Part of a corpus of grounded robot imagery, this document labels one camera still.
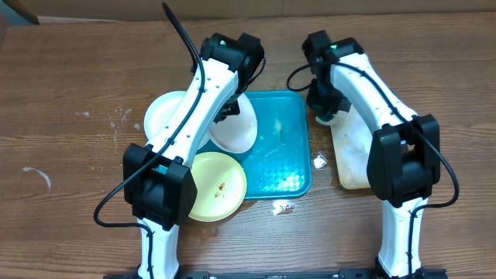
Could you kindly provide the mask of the green and yellow sponge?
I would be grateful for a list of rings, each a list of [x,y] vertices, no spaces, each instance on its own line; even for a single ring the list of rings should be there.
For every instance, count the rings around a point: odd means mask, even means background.
[[[315,121],[322,126],[331,126],[336,121],[336,118],[332,117],[331,119],[324,120],[317,115]]]

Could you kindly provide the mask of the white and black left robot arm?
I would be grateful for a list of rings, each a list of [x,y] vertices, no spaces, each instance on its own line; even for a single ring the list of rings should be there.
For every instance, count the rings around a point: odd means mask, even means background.
[[[142,233],[138,278],[176,278],[178,230],[198,190],[191,173],[202,138],[214,122],[239,114],[237,98],[264,58],[260,39],[219,33],[193,52],[192,81],[170,117],[145,146],[130,144],[123,154],[124,199]]]

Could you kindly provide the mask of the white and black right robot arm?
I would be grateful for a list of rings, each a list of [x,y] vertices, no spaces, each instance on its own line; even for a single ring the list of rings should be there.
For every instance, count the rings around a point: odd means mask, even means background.
[[[372,136],[367,179],[382,201],[382,244],[374,276],[444,278],[419,259],[423,206],[440,179],[439,124],[404,105],[381,80],[353,38],[333,42],[326,31],[308,35],[303,53],[315,78],[307,106],[329,124],[339,112],[355,109]]]

